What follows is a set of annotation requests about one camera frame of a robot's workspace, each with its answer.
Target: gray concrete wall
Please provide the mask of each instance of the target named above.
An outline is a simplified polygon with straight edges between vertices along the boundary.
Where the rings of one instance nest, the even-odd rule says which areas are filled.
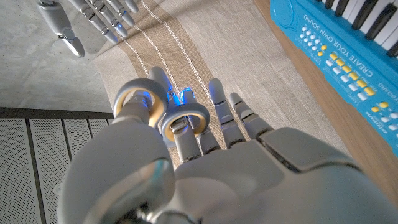
[[[0,1],[0,106],[111,112],[91,62],[106,39],[60,0],[86,56],[76,58],[52,33],[34,0]]]

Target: gray metal grate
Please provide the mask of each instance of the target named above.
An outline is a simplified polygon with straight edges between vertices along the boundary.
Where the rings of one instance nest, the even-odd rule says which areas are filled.
[[[57,223],[57,200],[69,156],[60,119],[31,119],[32,140],[47,224]]]
[[[65,130],[67,131],[70,152],[73,156],[91,140],[90,130],[86,119],[64,119]]]
[[[90,129],[91,129],[91,133],[93,133],[93,137],[98,134],[102,129],[104,129],[105,127],[107,127],[108,123],[106,122],[106,120],[102,119],[89,119],[88,120],[89,124],[90,124]]]
[[[0,223],[40,223],[25,119],[0,119]]]

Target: blue toy keyboard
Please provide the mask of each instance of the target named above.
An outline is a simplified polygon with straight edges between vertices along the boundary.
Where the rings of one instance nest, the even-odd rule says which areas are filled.
[[[271,0],[272,20],[396,156],[397,7],[398,0]]]

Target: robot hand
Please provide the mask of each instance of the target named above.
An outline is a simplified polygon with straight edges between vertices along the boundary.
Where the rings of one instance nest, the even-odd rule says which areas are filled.
[[[127,30],[113,15],[103,0],[89,0],[91,4],[87,4],[85,0],[69,0],[73,6],[79,10],[85,18],[87,18],[110,42],[116,44],[118,38],[110,31],[108,26],[98,17],[97,13],[103,15],[111,26],[114,27],[116,32],[122,37],[127,36]],[[122,17],[129,26],[134,26],[134,19],[129,15],[127,10],[122,6],[118,0],[104,0],[107,1],[112,8]],[[137,4],[134,0],[124,0],[128,8],[132,12],[138,12]],[[72,26],[63,10],[63,7],[58,0],[38,0],[38,8],[44,20],[50,26],[54,34],[57,34],[62,39],[68,48],[77,57],[84,57],[85,50],[80,42],[80,39],[75,36],[72,31]]]
[[[398,223],[396,208],[352,158],[299,130],[273,129],[232,93],[246,141],[212,79],[221,150],[191,89],[177,96],[159,67],[150,77],[120,89],[113,123],[73,158],[60,224]],[[183,162],[175,170],[171,146]]]

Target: beige rug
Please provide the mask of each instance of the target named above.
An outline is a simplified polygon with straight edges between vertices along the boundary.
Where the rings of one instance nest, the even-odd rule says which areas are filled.
[[[95,59],[111,104],[124,83],[160,66],[176,92],[190,86],[209,109],[210,128],[225,148],[208,93],[216,77],[227,95],[241,95],[274,128],[297,128],[349,155],[251,0],[138,0],[138,5],[129,38],[106,43]],[[178,165],[175,149],[170,153]]]

